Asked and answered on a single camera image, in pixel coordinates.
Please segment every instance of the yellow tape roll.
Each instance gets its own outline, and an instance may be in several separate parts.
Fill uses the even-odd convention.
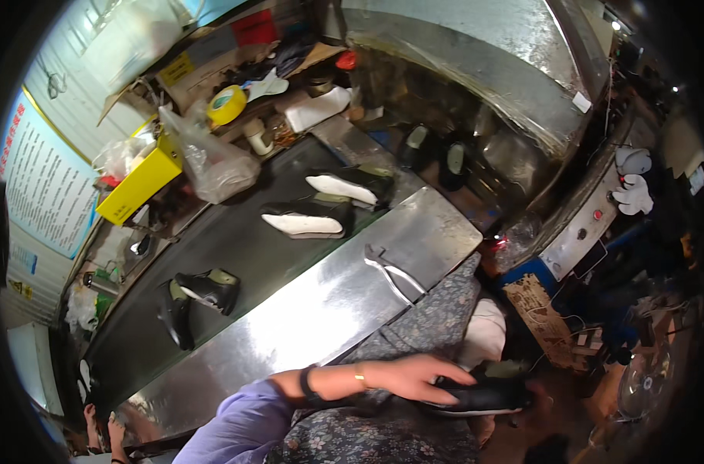
[[[217,125],[228,124],[246,107],[246,94],[238,85],[222,89],[210,101],[207,115]]]

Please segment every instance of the gold bracelet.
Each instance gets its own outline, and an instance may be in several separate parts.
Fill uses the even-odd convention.
[[[362,382],[362,387],[363,387],[365,390],[372,390],[372,388],[370,388],[370,387],[367,385],[367,380],[365,380],[365,374],[363,374],[363,372],[362,372],[362,364],[356,363],[356,364],[354,365],[354,372],[355,372],[354,378],[357,379],[357,380],[359,380],[360,382]]]

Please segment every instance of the yellow box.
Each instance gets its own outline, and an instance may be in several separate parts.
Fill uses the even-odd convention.
[[[166,135],[133,172],[97,206],[97,212],[116,226],[182,172],[182,160]]]

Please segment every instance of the floral pants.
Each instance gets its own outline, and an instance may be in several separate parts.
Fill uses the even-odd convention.
[[[480,291],[474,277],[479,262],[478,253],[470,256],[342,364],[416,353],[454,358]],[[290,432],[265,462],[476,462],[478,442],[465,420],[426,415],[413,402],[386,391],[358,395],[354,404],[296,411]]]

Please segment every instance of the purple sleeve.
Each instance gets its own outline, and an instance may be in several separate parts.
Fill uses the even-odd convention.
[[[244,385],[184,445],[173,464],[263,462],[290,430],[295,408],[270,380]]]

